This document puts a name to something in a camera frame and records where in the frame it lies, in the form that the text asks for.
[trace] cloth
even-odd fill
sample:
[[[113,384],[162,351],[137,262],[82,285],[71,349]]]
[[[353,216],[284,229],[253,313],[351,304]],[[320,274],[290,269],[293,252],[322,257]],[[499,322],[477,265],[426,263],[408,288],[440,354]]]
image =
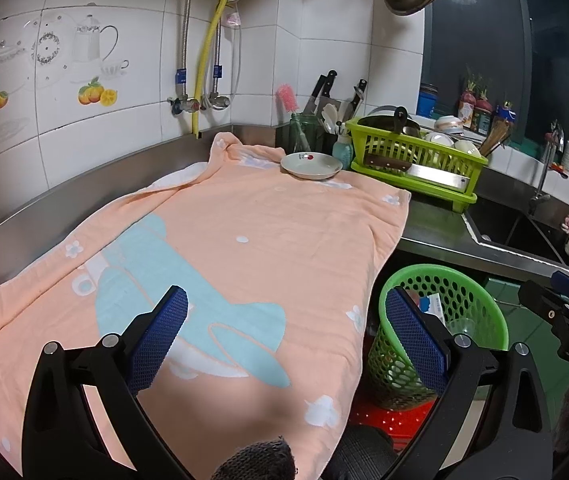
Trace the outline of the cloth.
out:
[[[410,193],[341,171],[280,169],[280,149],[216,136],[209,163],[121,197],[0,286],[0,452],[20,472],[43,345],[95,345],[171,285],[188,317],[138,400],[197,480],[245,446],[289,443],[300,480],[335,449],[361,375],[373,281],[401,238]],[[92,387],[115,460],[129,464]]]

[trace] faucet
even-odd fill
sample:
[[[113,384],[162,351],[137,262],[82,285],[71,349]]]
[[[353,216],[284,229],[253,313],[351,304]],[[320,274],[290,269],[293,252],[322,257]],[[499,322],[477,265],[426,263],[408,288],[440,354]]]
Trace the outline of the faucet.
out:
[[[562,131],[562,126],[555,120],[551,123],[551,133],[545,135],[545,151],[543,152],[543,170],[540,175],[540,181],[538,182],[538,187],[535,190],[535,195],[529,200],[529,216],[535,214],[538,205],[547,202],[551,197],[547,193],[543,193],[543,186],[545,185],[545,180],[547,178],[547,172],[551,170],[551,165],[556,156],[556,151],[561,153],[564,151],[564,132]]]

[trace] sink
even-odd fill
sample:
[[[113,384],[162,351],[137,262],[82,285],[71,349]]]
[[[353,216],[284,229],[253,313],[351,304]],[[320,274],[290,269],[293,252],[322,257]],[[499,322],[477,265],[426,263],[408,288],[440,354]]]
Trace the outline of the sink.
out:
[[[569,267],[567,235],[530,219],[519,210],[478,197],[465,213],[479,242],[509,248]]]

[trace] bolt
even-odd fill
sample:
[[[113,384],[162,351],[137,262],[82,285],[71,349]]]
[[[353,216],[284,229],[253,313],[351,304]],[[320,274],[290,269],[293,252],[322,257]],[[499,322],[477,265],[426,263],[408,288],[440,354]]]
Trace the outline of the bolt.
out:
[[[516,349],[516,352],[518,352],[520,355],[529,354],[529,347],[524,343],[516,343],[514,348]]]
[[[58,343],[56,343],[55,341],[51,341],[50,343],[47,343],[46,345],[44,345],[44,348],[42,349],[42,351],[47,355],[51,355],[57,349],[58,349]]]
[[[118,344],[120,338],[116,334],[105,335],[102,339],[102,346],[106,348],[113,348]]]
[[[453,342],[461,348],[469,348],[471,346],[471,339],[465,334],[458,334],[453,338]]]

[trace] blue container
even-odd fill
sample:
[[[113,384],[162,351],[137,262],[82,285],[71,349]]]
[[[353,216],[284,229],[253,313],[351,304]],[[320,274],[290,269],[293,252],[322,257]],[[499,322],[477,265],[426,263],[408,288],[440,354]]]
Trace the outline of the blue container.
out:
[[[437,101],[438,89],[433,85],[421,84],[416,113],[421,117],[431,117]]]

